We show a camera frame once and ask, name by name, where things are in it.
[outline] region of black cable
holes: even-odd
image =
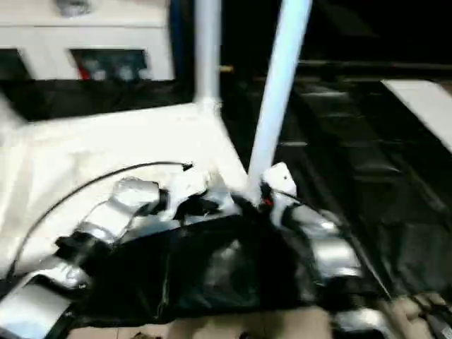
[[[37,230],[37,228],[40,226],[41,222],[45,220],[49,216],[50,213],[52,213],[55,209],[57,209],[62,203],[64,203],[66,200],[68,200],[70,197],[76,195],[78,192],[84,190],[88,186],[91,186],[92,184],[95,184],[96,182],[100,182],[106,178],[113,177],[116,174],[120,174],[122,172],[127,172],[131,170],[136,170],[138,168],[142,167],[149,167],[149,166],[156,166],[156,165],[179,165],[182,166],[182,169],[184,171],[188,170],[189,168],[192,168],[192,164],[186,164],[183,162],[175,162],[175,161],[154,161],[154,162],[143,162],[141,164],[136,164],[128,167],[122,167],[120,169],[116,169],[112,172],[107,172],[103,175],[100,175],[94,179],[91,179],[90,181],[84,183],[83,185],[77,187],[73,191],[70,191],[67,193],[63,198],[60,198],[56,203],[54,203],[48,210],[45,211],[36,221],[35,223],[30,227],[27,234],[24,236],[22,243],[19,246],[19,249],[16,252],[16,255],[14,256],[13,262],[11,263],[8,272],[6,274],[6,279],[10,280],[16,271],[17,262],[19,261],[20,257],[22,256],[23,250],[25,248],[25,245],[29,238],[32,236],[32,234]]]
[[[298,198],[296,196],[293,196],[292,194],[289,194],[289,193],[284,192],[284,191],[280,191],[279,189],[274,189],[274,191],[276,193],[282,194],[283,196],[288,196],[289,198],[294,199],[295,201],[297,201],[298,203],[301,203],[302,205],[305,205],[305,203],[300,198]]]

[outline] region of metal joint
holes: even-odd
[[[386,339],[393,339],[394,333],[385,314],[376,309],[357,309],[340,312],[334,317],[334,324],[346,333],[378,331]]]

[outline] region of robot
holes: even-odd
[[[0,301],[0,338],[65,338],[90,296],[100,266],[132,230],[133,219],[152,214],[160,221],[172,220],[188,200],[208,199],[212,190],[208,179],[208,172],[192,167],[168,187],[135,177],[118,181],[110,197],[95,206],[70,236],[58,238],[58,250]],[[394,338],[386,315],[376,308],[376,295],[363,293],[362,264],[337,218],[300,203],[292,195],[296,186],[282,163],[265,172],[261,188],[257,211],[283,234],[297,235],[289,247],[309,253],[299,259],[313,263],[312,276],[326,296],[321,306],[330,312],[335,337]],[[234,195],[225,199],[233,201]],[[224,214],[220,204],[215,208]]]

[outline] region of white metal rod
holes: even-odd
[[[249,165],[249,188],[257,192],[271,167],[306,32],[311,0],[284,0],[270,60],[261,113]]]
[[[220,100],[221,0],[197,0],[196,100]]]

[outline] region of white panel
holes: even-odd
[[[430,81],[384,81],[383,84],[452,152],[452,97]]]
[[[166,28],[58,27],[37,28],[49,49],[57,78],[78,79],[70,49],[143,49],[153,80],[173,79],[172,55]]]
[[[1,27],[0,48],[17,49],[32,78],[45,80],[56,77],[49,50],[36,29]]]

